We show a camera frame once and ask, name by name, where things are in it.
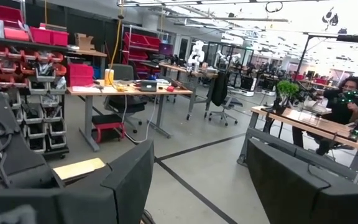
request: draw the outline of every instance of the yellow bottle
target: yellow bottle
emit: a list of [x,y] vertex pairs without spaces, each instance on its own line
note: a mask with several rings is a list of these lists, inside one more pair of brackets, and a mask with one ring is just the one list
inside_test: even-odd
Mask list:
[[104,71],[104,85],[112,85],[114,83],[114,70],[105,69]]

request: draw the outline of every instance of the green plant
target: green plant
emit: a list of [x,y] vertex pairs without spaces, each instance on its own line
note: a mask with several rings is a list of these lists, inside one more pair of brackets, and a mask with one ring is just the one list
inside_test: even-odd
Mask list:
[[299,86],[295,83],[291,83],[288,80],[280,81],[277,84],[278,92],[282,98],[291,98],[299,91]]

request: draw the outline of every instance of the black floor stripe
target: black floor stripe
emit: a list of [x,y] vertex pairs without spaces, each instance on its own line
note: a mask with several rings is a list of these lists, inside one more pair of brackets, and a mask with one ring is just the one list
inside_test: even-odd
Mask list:
[[237,224],[232,218],[229,217],[226,213],[220,210],[217,206],[215,206],[211,201],[209,201],[206,197],[200,194],[196,189],[194,189],[190,184],[188,184],[185,180],[183,180],[177,173],[175,173],[171,168],[165,165],[161,160],[155,159],[155,162],[160,165],[165,171],[167,171],[175,180],[177,180],[182,186],[184,186],[188,191],[190,191],[194,196],[196,196],[200,201],[202,201],[206,206],[208,206],[212,211],[214,211],[217,215],[219,215],[224,221],[229,224]]
[[245,133],[238,134],[238,135],[231,136],[231,137],[228,137],[228,138],[225,138],[225,139],[209,142],[209,143],[206,143],[206,144],[202,144],[200,146],[192,147],[190,149],[186,149],[186,150],[175,152],[175,153],[172,153],[172,154],[169,154],[169,155],[166,155],[166,156],[162,156],[162,157],[159,157],[158,159],[160,161],[164,161],[165,159],[170,159],[170,158],[173,158],[173,157],[176,157],[176,156],[180,156],[180,155],[183,155],[183,154],[186,154],[186,153],[189,153],[189,152],[196,151],[198,149],[202,149],[202,148],[205,148],[205,147],[208,147],[208,146],[213,146],[215,144],[219,144],[219,143],[229,141],[229,140],[232,140],[232,139],[235,139],[235,138],[243,137],[245,135],[246,135]]
[[[85,99],[84,99],[82,96],[78,96],[78,97],[80,97],[80,99],[85,102]],[[92,109],[93,109],[95,112],[97,112],[97,114],[103,115],[103,113],[100,112],[100,110],[97,109],[96,107],[92,106]],[[133,141],[134,138],[133,138],[131,135],[129,135],[128,133],[127,133],[127,135],[128,135],[129,137],[131,137],[131,138],[128,138],[128,140],[130,140],[130,141],[131,141],[132,143],[134,143],[135,145],[138,144],[137,142]]]

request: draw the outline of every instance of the potted plant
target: potted plant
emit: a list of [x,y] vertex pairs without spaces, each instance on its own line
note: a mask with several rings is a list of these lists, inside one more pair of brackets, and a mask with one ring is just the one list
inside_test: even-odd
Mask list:
[[283,80],[277,84],[277,90],[282,100],[276,108],[276,113],[283,114],[285,108],[288,106],[288,101],[298,93],[299,86],[296,83]]

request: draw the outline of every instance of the ceiling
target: ceiling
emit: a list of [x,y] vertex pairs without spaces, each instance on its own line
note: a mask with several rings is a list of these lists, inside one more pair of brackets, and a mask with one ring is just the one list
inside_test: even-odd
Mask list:
[[[132,2],[158,2],[157,0],[136,0]],[[241,31],[246,41],[252,43],[253,48],[260,50],[268,48],[274,53],[264,53],[284,57],[291,55],[293,58],[301,56],[305,47],[307,36],[301,32],[331,33],[336,34],[339,29],[345,27],[348,34],[358,34],[358,0],[331,0],[331,1],[307,1],[285,2],[280,11],[267,13],[266,3],[245,4],[196,4],[191,6],[165,6],[170,15],[210,16],[205,19],[188,19],[187,24],[205,24],[218,27],[242,27],[253,29],[257,38],[250,38],[249,31]],[[280,8],[279,2],[269,3],[268,10]],[[331,9],[338,14],[337,26],[328,27],[322,22],[322,17]],[[228,17],[233,13],[238,18],[269,18],[273,22],[256,21],[217,21],[213,17]],[[274,19],[288,19],[289,22],[274,22]],[[183,19],[173,19],[183,23]],[[335,39],[314,38],[309,42],[305,58],[309,63],[320,63],[336,68],[343,68],[358,72],[358,44],[336,42]]]

